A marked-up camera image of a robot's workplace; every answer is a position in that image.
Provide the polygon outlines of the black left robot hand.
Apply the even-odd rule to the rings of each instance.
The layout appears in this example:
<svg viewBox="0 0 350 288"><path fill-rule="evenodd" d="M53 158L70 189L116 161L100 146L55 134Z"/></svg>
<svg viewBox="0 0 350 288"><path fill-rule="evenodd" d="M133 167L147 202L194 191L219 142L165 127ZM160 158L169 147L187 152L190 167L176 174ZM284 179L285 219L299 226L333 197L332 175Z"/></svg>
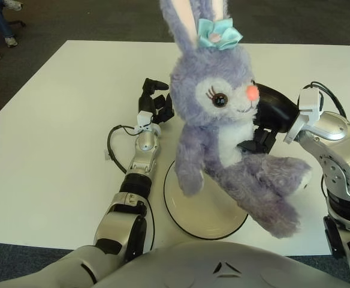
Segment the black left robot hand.
<svg viewBox="0 0 350 288"><path fill-rule="evenodd" d="M138 99L138 111L151 112L151 123L160 124L174 117L173 103L169 94L167 94L166 97L160 95L156 98L152 98L155 91L166 91L168 89L169 85L164 82L152 80L150 78L145 79L142 95Z"/></svg>

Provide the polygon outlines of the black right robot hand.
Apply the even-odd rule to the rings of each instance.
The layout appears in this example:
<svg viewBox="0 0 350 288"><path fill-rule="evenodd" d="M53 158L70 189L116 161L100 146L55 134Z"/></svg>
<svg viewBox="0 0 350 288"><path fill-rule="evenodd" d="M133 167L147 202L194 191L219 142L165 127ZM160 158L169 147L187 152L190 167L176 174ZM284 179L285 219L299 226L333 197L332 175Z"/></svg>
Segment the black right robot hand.
<svg viewBox="0 0 350 288"><path fill-rule="evenodd" d="M279 91L257 84L260 92L258 111L254 120L257 127L252 140L237 147L244 153L268 154L278 133L287 133L299 114L298 106Z"/></svg>

